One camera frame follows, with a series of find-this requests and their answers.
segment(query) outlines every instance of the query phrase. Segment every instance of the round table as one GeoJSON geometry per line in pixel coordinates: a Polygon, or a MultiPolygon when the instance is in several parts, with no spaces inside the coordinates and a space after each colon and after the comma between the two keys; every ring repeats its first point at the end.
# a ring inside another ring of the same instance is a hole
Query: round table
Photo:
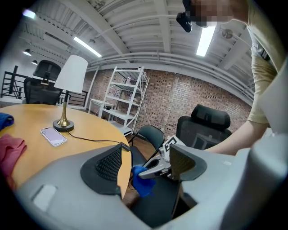
{"type": "MultiPolygon", "coordinates": [[[[63,133],[67,137],[67,142],[59,147],[51,146],[41,135],[40,130],[53,126],[53,121],[60,119],[62,109],[61,106],[40,104],[15,105],[0,109],[0,112],[10,114],[15,119],[15,123],[4,128],[0,136],[9,133],[13,137],[24,139],[27,144],[26,151],[18,159],[12,173],[17,187],[54,160],[116,144],[85,141],[63,133]]],[[[67,118],[75,123],[75,129],[70,133],[76,137],[113,140],[129,145],[116,127],[95,115],[67,108],[67,118]]],[[[118,185],[121,188],[122,197],[128,186],[130,171],[131,153],[122,150],[122,166],[118,173],[118,185]]]]}

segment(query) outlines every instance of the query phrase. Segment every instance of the brick wall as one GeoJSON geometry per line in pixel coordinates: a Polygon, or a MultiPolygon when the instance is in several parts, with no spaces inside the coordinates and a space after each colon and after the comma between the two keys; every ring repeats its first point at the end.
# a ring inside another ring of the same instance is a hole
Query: brick wall
{"type": "MultiPolygon", "coordinates": [[[[226,111],[231,118],[230,131],[236,131],[247,119],[251,107],[238,97],[215,85],[189,76],[165,71],[145,70],[150,78],[145,95],[145,107],[152,125],[164,131],[165,136],[176,134],[177,121],[181,116],[190,116],[197,104],[226,111]]],[[[113,70],[99,71],[95,79],[91,98],[103,100],[113,70]]],[[[88,91],[94,72],[85,77],[84,90],[88,91]]],[[[118,103],[121,110],[126,104],[118,103]]],[[[142,104],[135,132],[148,120],[142,104]]]]}

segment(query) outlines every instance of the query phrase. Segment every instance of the red cloth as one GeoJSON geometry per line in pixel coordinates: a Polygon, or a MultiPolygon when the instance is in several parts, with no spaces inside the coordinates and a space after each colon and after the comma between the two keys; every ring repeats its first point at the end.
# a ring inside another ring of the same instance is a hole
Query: red cloth
{"type": "Polygon", "coordinates": [[[0,137],[0,168],[5,178],[9,179],[18,158],[26,150],[25,141],[9,134],[0,137]]]}

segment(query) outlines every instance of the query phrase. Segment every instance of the black office chair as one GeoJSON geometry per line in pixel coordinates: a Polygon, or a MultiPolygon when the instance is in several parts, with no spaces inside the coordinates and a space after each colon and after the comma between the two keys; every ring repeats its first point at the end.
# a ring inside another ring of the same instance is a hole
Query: black office chair
{"type": "Polygon", "coordinates": [[[228,113],[197,105],[191,117],[178,120],[176,136],[186,145],[204,150],[224,141],[232,133],[228,113]]]}
{"type": "Polygon", "coordinates": [[[48,60],[42,60],[37,65],[33,75],[36,77],[56,81],[60,72],[61,67],[59,65],[48,60]]]}
{"type": "Polygon", "coordinates": [[[54,83],[46,85],[42,80],[29,77],[24,80],[24,93],[27,104],[56,105],[62,90],[55,88],[54,83]]]}
{"type": "Polygon", "coordinates": [[[132,167],[136,165],[142,166],[147,161],[144,158],[143,154],[139,151],[139,149],[133,145],[133,139],[138,135],[146,138],[155,148],[155,152],[152,154],[151,157],[154,157],[157,154],[158,149],[163,145],[165,140],[164,133],[160,129],[152,125],[143,126],[129,141],[129,143],[132,143],[132,146],[130,147],[132,156],[132,167]]]}

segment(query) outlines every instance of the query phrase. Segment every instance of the black railing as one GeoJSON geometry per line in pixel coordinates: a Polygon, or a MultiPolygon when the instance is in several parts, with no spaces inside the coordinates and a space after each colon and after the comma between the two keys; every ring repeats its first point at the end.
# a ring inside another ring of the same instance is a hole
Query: black railing
{"type": "MultiPolygon", "coordinates": [[[[24,93],[24,80],[28,76],[24,76],[21,74],[17,74],[18,66],[15,66],[13,72],[7,72],[4,73],[3,83],[2,83],[2,90],[1,90],[1,97],[8,96],[8,97],[15,97],[16,99],[24,99],[25,95],[24,93]]],[[[85,102],[87,99],[87,91],[83,91],[83,93],[69,93],[69,105],[74,106],[85,106],[85,102]]]]}

